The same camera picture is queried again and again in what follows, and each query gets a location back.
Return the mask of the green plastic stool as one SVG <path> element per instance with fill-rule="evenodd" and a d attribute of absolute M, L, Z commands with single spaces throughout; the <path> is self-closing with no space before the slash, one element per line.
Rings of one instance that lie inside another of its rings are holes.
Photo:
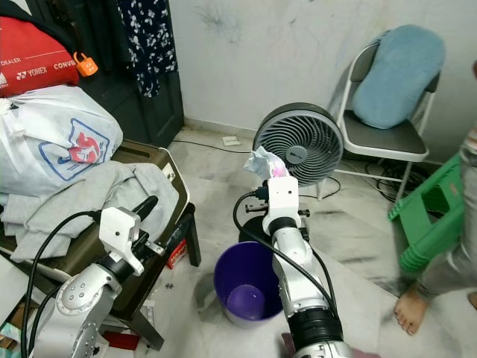
<path fill-rule="evenodd" d="M 455 156 L 389 212 L 388 218 L 398 219 L 408 240 L 408 248 L 399 256 L 402 271 L 423 271 L 437 255 L 459 242 L 464 211 L 461 160 Z"/>

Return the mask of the white pink paper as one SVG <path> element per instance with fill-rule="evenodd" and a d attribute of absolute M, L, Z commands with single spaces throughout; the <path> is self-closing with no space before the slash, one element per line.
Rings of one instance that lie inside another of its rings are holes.
<path fill-rule="evenodd" d="M 245 161 L 243 168 L 263 180 L 290 176 L 290 171 L 285 161 L 261 145 L 250 152 L 250 156 L 248 160 Z"/>

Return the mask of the grey metal folding chair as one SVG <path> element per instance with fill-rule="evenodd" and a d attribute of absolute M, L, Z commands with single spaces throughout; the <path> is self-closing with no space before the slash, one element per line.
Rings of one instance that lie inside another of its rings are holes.
<path fill-rule="evenodd" d="M 402 200 L 408 186 L 408 178 L 413 164 L 422 163 L 429 155 L 429 147 L 423 140 L 429 115 L 432 112 L 432 103 L 440 76 L 436 75 L 432 82 L 426 86 L 422 95 L 418 96 L 414 103 L 411 115 L 398 126 L 391 129 L 381 130 L 365 125 L 354 114 L 353 93 L 375 61 L 379 41 L 375 39 L 358 52 L 354 61 L 345 69 L 343 77 L 335 89 L 330 110 L 333 119 L 338 124 L 345 152 L 357 154 L 357 156 L 377 157 L 380 160 L 398 160 L 403 162 L 402 173 L 398 177 L 376 176 L 367 172 L 347 171 L 340 172 L 352 176 L 375 178 L 375 180 L 387 180 L 398 182 L 398 190 L 393 200 Z"/>

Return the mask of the white printed plastic bag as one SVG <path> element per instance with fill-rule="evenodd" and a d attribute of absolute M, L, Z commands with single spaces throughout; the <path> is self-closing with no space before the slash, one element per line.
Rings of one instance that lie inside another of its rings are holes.
<path fill-rule="evenodd" d="M 124 134 L 79 87 L 59 85 L 0 99 L 0 187 L 42 197 L 110 160 Z"/>

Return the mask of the small red box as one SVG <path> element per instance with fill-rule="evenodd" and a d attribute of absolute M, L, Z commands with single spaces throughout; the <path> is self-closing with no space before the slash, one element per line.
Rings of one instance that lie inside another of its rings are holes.
<path fill-rule="evenodd" d="M 165 263 L 167 269 L 174 269 L 177 263 L 187 255 L 187 243 L 185 241 L 178 242 L 178 245 L 174 250 L 171 250 L 169 259 Z"/>

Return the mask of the purple waste bin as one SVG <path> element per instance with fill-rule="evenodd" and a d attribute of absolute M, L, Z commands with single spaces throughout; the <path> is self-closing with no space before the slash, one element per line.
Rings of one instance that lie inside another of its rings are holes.
<path fill-rule="evenodd" d="M 258 242 L 239 242 L 221 254 L 212 282 L 226 317 L 242 328 L 263 325 L 284 313 L 274 254 Z"/>

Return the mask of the person in grey trousers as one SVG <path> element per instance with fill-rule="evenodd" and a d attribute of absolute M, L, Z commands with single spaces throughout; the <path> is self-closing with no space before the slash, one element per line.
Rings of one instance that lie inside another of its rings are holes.
<path fill-rule="evenodd" d="M 402 329 L 415 334 L 429 304 L 444 293 L 476 289 L 467 299 L 477 310 L 477 119 L 459 150 L 464 185 L 464 231 L 453 249 L 429 263 L 397 300 L 393 313 Z"/>

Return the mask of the black round lid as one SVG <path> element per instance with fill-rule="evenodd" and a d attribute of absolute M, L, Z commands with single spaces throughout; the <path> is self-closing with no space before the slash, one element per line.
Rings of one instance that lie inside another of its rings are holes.
<path fill-rule="evenodd" d="M 242 225 L 238 241 L 255 242 L 257 239 L 260 239 L 260 241 L 271 243 L 271 236 L 263 230 L 262 220 L 263 217 L 253 217 L 248 219 L 245 224 Z"/>

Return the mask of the blue cushion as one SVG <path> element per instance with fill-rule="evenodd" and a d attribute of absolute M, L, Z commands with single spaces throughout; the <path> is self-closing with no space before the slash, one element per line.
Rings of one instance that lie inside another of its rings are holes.
<path fill-rule="evenodd" d="M 405 25 L 386 31 L 353 96 L 353 110 L 368 126 L 391 129 L 408 120 L 420 96 L 438 78 L 446 58 L 442 37 Z"/>

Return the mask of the brown suitcase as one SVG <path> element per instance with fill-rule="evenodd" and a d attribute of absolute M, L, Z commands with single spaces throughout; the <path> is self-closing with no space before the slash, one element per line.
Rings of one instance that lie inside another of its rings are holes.
<path fill-rule="evenodd" d="M 185 239 L 188 252 L 183 258 L 187 258 L 192 266 L 200 266 L 202 256 L 198 229 L 195 227 L 195 205 L 191 201 L 189 189 L 180 176 L 180 170 L 171 154 L 164 148 L 126 139 L 116 150 L 113 160 L 117 163 L 152 163 L 167 174 L 171 185 L 177 190 L 178 202 L 158 242 L 164 245 L 180 218 L 191 217 L 190 231 Z M 81 235 L 71 240 L 66 255 L 41 259 L 37 272 L 54 282 L 65 282 L 104 255 L 104 246 L 98 239 L 98 225 L 92 224 Z M 113 308 L 110 310 L 110 315 L 115 317 L 115 320 L 122 321 L 124 324 L 145 321 L 145 316 L 139 312 L 140 307 L 152 296 L 158 276 L 166 269 L 166 266 L 160 265 L 158 258 L 153 258 L 144 263 L 144 267 L 145 270 L 141 275 L 130 277 L 123 283 L 122 291 L 116 297 Z"/>

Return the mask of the grey cloth garment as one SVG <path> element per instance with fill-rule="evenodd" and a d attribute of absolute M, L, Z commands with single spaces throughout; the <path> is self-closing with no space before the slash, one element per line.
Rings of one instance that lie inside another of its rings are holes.
<path fill-rule="evenodd" d="M 153 163 L 109 161 L 96 165 L 77 181 L 50 195 L 9 194 L 1 222 L 4 232 L 13 235 L 17 243 L 10 259 L 32 260 L 52 229 L 72 214 L 113 206 L 133 210 L 150 195 L 158 197 L 158 204 L 141 221 L 141 228 L 156 239 L 169 224 L 180 193 Z"/>

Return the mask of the dark door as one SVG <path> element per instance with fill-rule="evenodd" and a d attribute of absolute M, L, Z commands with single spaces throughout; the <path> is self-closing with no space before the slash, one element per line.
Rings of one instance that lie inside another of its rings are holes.
<path fill-rule="evenodd" d="M 98 65 L 81 78 L 81 88 L 115 116 L 126 139 L 167 146 L 182 129 L 180 75 L 161 78 L 152 98 L 141 95 L 130 71 L 132 63 L 117 0 L 27 0 L 28 9 L 65 31 L 69 40 Z"/>

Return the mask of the grey round fan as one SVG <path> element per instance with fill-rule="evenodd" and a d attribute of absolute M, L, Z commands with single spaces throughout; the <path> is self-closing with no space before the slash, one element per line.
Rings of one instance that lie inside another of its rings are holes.
<path fill-rule="evenodd" d="M 320 106 L 295 102 L 272 110 L 260 123 L 253 147 L 280 158 L 300 186 L 331 176 L 344 154 L 343 134 Z"/>

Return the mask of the dark floral hanging garment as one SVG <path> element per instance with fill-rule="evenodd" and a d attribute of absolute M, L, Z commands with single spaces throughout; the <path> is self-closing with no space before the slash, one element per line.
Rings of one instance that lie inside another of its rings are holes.
<path fill-rule="evenodd" d="M 168 0 L 117 0 L 126 35 L 130 71 L 141 95 L 152 98 L 161 78 L 176 72 L 176 44 Z"/>

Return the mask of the red Yonex bag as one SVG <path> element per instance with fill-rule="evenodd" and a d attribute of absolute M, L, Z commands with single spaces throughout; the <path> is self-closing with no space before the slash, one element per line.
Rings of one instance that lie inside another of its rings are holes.
<path fill-rule="evenodd" d="M 1 98 L 79 82 L 74 58 L 57 39 L 34 23 L 0 18 Z"/>

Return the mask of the orange padlock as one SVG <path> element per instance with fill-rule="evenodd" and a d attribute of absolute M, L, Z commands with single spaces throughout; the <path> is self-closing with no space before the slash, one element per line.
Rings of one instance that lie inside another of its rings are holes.
<path fill-rule="evenodd" d="M 76 65 L 76 71 L 78 71 L 78 74 L 83 76 L 83 78 L 93 76 L 99 70 L 96 62 L 91 57 L 87 57 L 83 54 L 83 52 L 78 51 L 74 53 L 74 62 Z"/>

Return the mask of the white storage box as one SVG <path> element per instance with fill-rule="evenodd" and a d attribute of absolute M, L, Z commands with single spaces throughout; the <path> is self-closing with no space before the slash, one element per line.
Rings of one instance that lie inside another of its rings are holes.
<path fill-rule="evenodd" d="M 26 292 L 28 274 L 8 258 L 0 256 L 0 320 L 6 323 L 10 314 L 15 313 Z"/>

